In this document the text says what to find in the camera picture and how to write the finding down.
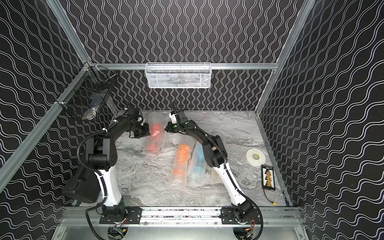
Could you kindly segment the red wine glass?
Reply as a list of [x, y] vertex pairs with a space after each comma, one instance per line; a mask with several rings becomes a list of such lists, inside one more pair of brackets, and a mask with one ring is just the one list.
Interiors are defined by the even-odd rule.
[[150, 154], [160, 152], [164, 140], [164, 127], [161, 124], [152, 124], [150, 126], [150, 136], [147, 141], [146, 150]]

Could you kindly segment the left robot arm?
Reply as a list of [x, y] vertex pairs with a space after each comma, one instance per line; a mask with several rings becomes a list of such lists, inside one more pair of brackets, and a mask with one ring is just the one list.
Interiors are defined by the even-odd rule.
[[102, 200], [96, 208], [102, 209], [104, 218], [117, 224], [128, 218], [124, 199], [118, 188], [115, 168], [118, 161], [116, 140], [123, 133], [129, 133], [134, 139], [150, 135], [149, 124], [145, 122], [140, 109], [124, 110], [108, 127], [84, 138], [76, 153], [79, 164], [92, 171], [98, 180]]

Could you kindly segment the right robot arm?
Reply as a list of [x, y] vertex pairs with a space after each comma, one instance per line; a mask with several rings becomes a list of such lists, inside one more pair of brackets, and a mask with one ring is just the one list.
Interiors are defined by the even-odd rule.
[[256, 225], [263, 223], [259, 206], [251, 200], [237, 183], [228, 162], [228, 153], [220, 136], [213, 136], [201, 129], [196, 122], [189, 120], [183, 110], [172, 110], [171, 119], [165, 131], [194, 138], [202, 145], [205, 161], [223, 182], [234, 208], [233, 219], [239, 223], [254, 220]]

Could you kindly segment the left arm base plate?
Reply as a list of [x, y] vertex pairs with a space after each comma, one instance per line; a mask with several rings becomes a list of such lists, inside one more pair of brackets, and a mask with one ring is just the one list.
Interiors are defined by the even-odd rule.
[[103, 213], [99, 223], [104, 225], [112, 224], [139, 224], [142, 217], [143, 209], [140, 207], [125, 207], [125, 210], [109, 210], [108, 213]]

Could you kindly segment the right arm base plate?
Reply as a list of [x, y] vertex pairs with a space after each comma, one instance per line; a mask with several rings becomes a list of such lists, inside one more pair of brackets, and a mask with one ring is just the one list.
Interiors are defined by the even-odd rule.
[[258, 209], [253, 208], [247, 212], [242, 213], [240, 210], [230, 207], [223, 207], [220, 210], [219, 218], [223, 225], [232, 224], [249, 224], [249, 225], [260, 225], [261, 213]]

